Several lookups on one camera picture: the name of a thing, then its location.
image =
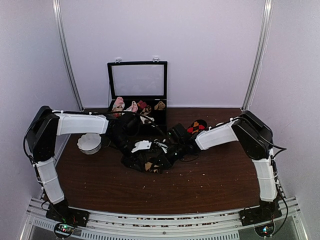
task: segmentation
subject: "red and black object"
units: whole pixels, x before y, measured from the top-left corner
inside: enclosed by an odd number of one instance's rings
[[[205,120],[198,119],[198,120],[195,120],[191,124],[191,126],[187,128],[187,132],[193,135],[201,132],[202,130],[205,130],[206,127],[207,127],[207,122]]]
[[[85,210],[69,207],[65,198],[57,204],[50,203],[45,217],[72,226],[86,227],[90,213]]]

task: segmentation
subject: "wooden table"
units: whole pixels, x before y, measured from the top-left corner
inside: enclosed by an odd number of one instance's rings
[[[196,119],[214,126],[239,113],[234,108],[168,108],[168,126],[182,123],[188,127]],[[195,161],[177,161],[163,174],[153,174],[124,167],[121,153],[113,148],[85,155],[77,147],[79,137],[70,137],[56,168],[72,207],[127,214],[187,214],[259,204],[254,165],[238,142],[210,148]]]

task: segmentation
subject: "white bowl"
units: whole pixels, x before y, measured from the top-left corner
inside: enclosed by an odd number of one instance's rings
[[[77,145],[84,154],[95,154],[101,148],[101,136],[97,133],[84,134],[79,138]]]

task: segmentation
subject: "black box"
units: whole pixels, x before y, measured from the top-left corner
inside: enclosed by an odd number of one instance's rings
[[[107,64],[112,101],[112,110],[117,97],[124,100],[124,109],[131,106],[132,101],[146,102],[152,110],[147,115],[154,118],[155,124],[167,131],[167,61],[127,61],[109,62]],[[162,101],[164,110],[155,110],[155,105]],[[150,124],[140,126],[137,136],[158,136],[160,132]]]

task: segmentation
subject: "white wall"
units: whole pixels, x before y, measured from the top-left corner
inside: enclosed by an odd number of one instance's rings
[[[240,107],[264,0],[62,0],[75,81],[85,107],[108,106],[106,63],[168,61],[171,107]]]
[[[0,1],[0,239],[14,240],[40,193],[23,137],[42,105],[76,110],[51,0]],[[63,138],[57,141],[59,149]]]
[[[320,239],[320,4],[281,1],[250,110],[288,148],[277,158],[288,197],[296,196],[313,240]]]

